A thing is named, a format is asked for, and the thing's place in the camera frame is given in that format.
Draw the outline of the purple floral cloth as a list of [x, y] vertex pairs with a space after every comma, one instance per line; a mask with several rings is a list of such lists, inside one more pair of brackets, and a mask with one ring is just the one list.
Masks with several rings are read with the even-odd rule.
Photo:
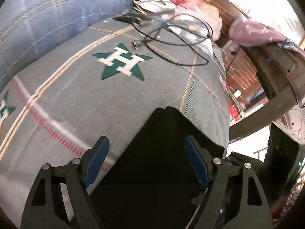
[[304, 58], [304, 50], [291, 39], [279, 31], [251, 19], [236, 19], [229, 29], [229, 37], [232, 41], [245, 47], [260, 47], [277, 43], [279, 47], [298, 53]]

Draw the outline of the blue plaid pillow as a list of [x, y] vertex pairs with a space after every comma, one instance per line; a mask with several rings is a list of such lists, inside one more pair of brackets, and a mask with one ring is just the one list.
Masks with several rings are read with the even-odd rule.
[[133, 0], [5, 0], [1, 5], [1, 88], [25, 67]]

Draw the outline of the black pants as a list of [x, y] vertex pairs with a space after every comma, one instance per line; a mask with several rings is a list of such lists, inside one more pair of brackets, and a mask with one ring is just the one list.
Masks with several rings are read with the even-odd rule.
[[203, 191], [185, 151], [193, 136], [214, 157], [224, 148], [176, 108], [157, 108], [90, 198], [105, 228], [185, 228]]

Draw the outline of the white papers pile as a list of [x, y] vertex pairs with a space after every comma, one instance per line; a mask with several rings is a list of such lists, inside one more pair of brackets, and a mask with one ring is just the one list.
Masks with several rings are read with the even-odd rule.
[[133, 0], [140, 12], [144, 14], [175, 10], [176, 5], [170, 0]]

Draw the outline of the grey patterned bed sheet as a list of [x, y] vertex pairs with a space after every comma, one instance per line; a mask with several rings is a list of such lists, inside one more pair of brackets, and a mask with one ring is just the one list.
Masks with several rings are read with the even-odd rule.
[[184, 46], [177, 29], [136, 31], [107, 19], [16, 74], [1, 91], [14, 111], [1, 124], [1, 208], [15, 226], [44, 163], [67, 164], [110, 140], [110, 168], [156, 108], [171, 106], [216, 144], [229, 142], [229, 96], [221, 52]]

